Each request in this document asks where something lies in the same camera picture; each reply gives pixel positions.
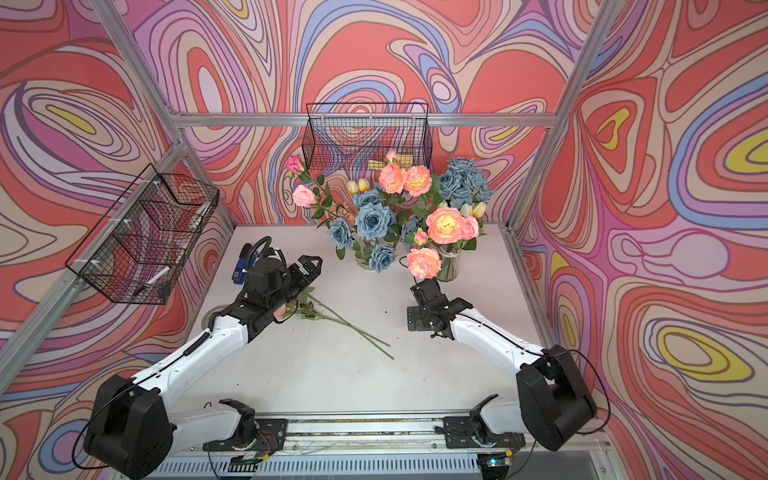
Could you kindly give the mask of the light pink rose stem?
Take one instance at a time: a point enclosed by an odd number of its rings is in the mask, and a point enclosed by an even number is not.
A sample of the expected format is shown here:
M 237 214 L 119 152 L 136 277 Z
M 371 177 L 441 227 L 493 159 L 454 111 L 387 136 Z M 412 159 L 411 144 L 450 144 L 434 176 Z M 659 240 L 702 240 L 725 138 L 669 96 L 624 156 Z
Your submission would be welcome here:
M 311 212 L 311 218 L 317 222 L 317 227 L 329 226 L 335 220 L 348 221 L 348 209 L 331 194 L 330 188 L 310 188 L 298 185 L 291 193 L 295 205 Z

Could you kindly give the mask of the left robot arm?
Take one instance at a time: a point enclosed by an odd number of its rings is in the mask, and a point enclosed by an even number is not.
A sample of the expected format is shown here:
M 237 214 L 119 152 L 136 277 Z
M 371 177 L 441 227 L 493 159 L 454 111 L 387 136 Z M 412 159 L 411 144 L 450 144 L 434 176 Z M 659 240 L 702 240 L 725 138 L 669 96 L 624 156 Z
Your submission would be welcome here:
M 302 255 L 289 264 L 270 237 L 246 257 L 245 279 L 232 303 L 163 360 L 129 378 L 114 375 L 98 389 L 90 419 L 75 449 L 131 479 L 142 479 L 170 455 L 206 443 L 247 449 L 259 438 L 253 408 L 225 398 L 181 413 L 178 400 L 218 363 L 275 323 L 277 311 L 296 300 L 320 276 L 323 260 Z

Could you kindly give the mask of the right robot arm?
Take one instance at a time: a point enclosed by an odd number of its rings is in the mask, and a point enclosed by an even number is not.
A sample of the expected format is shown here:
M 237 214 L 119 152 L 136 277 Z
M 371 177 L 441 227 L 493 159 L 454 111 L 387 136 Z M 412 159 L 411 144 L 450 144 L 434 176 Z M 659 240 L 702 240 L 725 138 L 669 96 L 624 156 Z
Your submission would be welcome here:
M 429 331 L 464 344 L 514 378 L 518 398 L 503 401 L 491 394 L 463 418 L 464 424 L 441 428 L 450 448 L 515 449 L 529 434 L 542 447 L 559 450 L 573 436 L 586 433 L 597 406 L 573 353 L 560 345 L 530 343 L 493 323 L 470 302 L 450 300 L 434 279 L 411 287 L 416 304 L 407 309 L 411 331 Z

